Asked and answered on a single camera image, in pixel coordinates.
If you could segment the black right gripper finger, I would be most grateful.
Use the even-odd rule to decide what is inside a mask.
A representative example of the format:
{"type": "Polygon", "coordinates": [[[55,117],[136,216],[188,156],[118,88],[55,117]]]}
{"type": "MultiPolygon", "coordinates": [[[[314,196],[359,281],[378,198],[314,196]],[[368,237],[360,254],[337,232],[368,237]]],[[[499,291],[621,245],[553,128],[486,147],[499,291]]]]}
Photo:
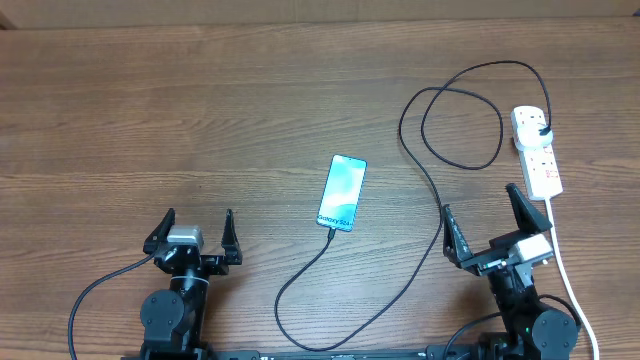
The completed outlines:
{"type": "Polygon", "coordinates": [[[443,254],[456,267],[461,268],[462,263],[470,260],[474,254],[448,205],[442,206],[441,215],[444,229],[443,254]]]}
{"type": "Polygon", "coordinates": [[[522,193],[514,183],[505,186],[509,196],[518,229],[528,234],[537,234],[550,230],[553,225],[522,193]]]}

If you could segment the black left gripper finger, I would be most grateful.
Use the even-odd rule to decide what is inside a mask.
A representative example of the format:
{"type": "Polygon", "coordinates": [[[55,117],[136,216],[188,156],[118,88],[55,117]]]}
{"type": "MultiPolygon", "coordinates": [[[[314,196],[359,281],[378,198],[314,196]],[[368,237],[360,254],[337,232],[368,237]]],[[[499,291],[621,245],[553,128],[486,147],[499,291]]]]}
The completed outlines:
{"type": "Polygon", "coordinates": [[[234,213],[231,209],[226,211],[221,246],[224,249],[224,257],[227,264],[241,265],[243,263],[243,255],[235,230],[234,213]]]}
{"type": "Polygon", "coordinates": [[[143,252],[151,255],[158,247],[167,242],[170,229],[175,224],[175,210],[169,208],[159,225],[149,234],[143,243],[143,252]]]}

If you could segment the black samsung smartphone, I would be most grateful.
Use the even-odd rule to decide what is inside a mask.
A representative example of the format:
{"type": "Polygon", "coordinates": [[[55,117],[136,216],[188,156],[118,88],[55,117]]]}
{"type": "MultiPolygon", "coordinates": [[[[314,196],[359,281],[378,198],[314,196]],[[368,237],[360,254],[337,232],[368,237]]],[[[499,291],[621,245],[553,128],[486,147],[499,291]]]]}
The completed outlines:
{"type": "Polygon", "coordinates": [[[318,225],[353,230],[366,170],[365,160],[339,154],[332,157],[316,216],[318,225]]]}

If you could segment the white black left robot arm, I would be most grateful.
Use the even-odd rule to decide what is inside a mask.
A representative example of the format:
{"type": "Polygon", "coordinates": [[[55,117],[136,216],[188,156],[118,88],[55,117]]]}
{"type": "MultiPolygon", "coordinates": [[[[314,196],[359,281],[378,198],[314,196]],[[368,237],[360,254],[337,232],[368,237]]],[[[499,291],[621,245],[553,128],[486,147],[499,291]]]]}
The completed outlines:
{"type": "Polygon", "coordinates": [[[234,213],[226,211],[222,255],[202,252],[204,239],[197,225],[177,225],[169,209],[146,238],[143,252],[169,274],[170,285],[151,293],[140,310],[144,339],[142,359],[215,359],[211,345],[201,340],[207,294],[212,276],[225,276],[242,263],[234,213]]]}

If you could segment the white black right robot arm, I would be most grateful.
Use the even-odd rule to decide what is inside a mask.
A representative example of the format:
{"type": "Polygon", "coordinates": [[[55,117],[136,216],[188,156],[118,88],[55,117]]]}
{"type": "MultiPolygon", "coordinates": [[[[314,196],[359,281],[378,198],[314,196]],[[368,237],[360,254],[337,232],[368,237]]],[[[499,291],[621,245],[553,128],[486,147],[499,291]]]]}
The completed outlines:
{"type": "Polygon", "coordinates": [[[567,301],[537,292],[533,268],[555,256],[545,233],[551,221],[513,183],[506,186],[517,229],[471,251],[449,206],[441,207],[444,255],[459,269],[485,276],[496,313],[460,328],[441,350],[443,359],[568,359],[583,322],[567,301]]]}

